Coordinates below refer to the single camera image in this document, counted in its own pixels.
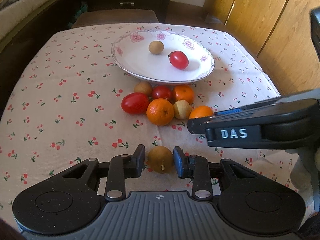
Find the orange mandarin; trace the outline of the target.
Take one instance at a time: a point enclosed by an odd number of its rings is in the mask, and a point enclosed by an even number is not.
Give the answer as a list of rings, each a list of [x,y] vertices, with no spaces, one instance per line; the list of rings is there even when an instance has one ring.
[[[185,100],[191,105],[195,99],[195,93],[189,85],[178,85],[172,89],[172,99],[175,102]]]
[[[204,105],[194,108],[189,115],[189,119],[203,118],[212,115],[214,115],[213,110],[209,106]]]
[[[148,105],[146,116],[156,126],[165,126],[174,118],[173,105],[166,99],[155,99]]]

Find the pale yellowish fruit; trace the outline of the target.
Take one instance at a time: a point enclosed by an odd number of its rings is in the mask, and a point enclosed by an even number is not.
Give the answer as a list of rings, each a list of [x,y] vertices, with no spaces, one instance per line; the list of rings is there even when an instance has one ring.
[[[188,119],[191,113],[191,105],[185,100],[178,100],[173,104],[175,118],[184,120]]]

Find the brown round fruit front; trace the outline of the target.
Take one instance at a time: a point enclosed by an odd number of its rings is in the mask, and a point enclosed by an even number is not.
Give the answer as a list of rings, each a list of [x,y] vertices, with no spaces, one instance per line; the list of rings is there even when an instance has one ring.
[[[147,164],[157,173],[169,173],[174,166],[174,157],[168,148],[155,146],[148,153]]]

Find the brown round fruit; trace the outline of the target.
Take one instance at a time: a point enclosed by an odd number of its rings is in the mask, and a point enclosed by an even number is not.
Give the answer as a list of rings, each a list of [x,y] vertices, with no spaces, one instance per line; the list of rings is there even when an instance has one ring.
[[[161,41],[152,41],[149,44],[149,52],[158,55],[164,50],[164,44]]]
[[[148,153],[147,164],[157,173],[169,173],[174,166],[174,157],[168,148],[155,146]]]

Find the orange mandarin back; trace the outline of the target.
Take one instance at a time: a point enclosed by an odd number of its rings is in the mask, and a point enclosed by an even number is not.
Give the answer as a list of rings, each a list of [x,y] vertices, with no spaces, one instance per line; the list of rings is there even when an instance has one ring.
[[[172,89],[172,99],[175,102],[185,100],[191,105],[195,99],[195,93],[189,85],[178,85]]]

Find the round red tomato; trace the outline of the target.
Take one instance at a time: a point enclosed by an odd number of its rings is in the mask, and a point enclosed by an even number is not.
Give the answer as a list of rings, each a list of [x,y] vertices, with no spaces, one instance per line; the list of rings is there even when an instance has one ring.
[[[153,99],[165,99],[170,101],[172,99],[172,92],[167,86],[156,86],[151,92],[151,97]]]

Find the oblong red tomato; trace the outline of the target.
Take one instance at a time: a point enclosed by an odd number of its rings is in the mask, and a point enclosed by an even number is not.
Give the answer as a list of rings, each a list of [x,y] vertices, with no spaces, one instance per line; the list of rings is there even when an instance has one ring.
[[[147,95],[136,92],[125,96],[120,106],[128,114],[145,114],[149,103]]]

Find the small red tomato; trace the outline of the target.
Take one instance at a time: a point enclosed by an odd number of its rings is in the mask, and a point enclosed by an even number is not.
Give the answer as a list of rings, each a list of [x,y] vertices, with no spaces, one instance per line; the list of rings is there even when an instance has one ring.
[[[173,51],[168,55],[168,58],[171,65],[177,69],[184,70],[189,65],[189,60],[182,51]]]

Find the cherry print tablecloth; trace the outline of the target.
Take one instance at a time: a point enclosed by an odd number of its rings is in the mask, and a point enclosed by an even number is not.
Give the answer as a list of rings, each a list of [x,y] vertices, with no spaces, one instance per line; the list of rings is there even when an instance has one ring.
[[[90,157],[109,161],[157,145],[180,146],[209,161],[233,159],[291,189],[298,159],[284,151],[211,148],[174,120],[157,127],[122,111],[137,79],[115,65],[111,45],[135,30],[169,30],[211,51],[215,69],[192,83],[194,106],[215,111],[274,98],[278,92],[244,47],[227,33],[168,24],[106,24],[54,34],[28,63],[1,113],[1,218],[12,226],[14,198],[27,187]]]

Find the white floral plate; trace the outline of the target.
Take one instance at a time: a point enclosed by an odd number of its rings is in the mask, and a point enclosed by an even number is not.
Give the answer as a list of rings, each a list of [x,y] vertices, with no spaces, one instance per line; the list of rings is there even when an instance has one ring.
[[[164,50],[154,55],[149,52],[152,41],[161,41]],[[171,65],[168,55],[182,51],[189,60],[184,70]],[[212,74],[215,61],[208,49],[199,42],[173,31],[139,30],[114,41],[111,54],[116,66],[141,80],[180,85],[203,80]]]

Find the dark wooden stool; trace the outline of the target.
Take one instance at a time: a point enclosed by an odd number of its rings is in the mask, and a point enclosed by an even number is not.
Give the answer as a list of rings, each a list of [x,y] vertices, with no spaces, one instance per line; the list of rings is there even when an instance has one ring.
[[[72,28],[115,23],[159,23],[152,10],[113,9],[82,13]]]

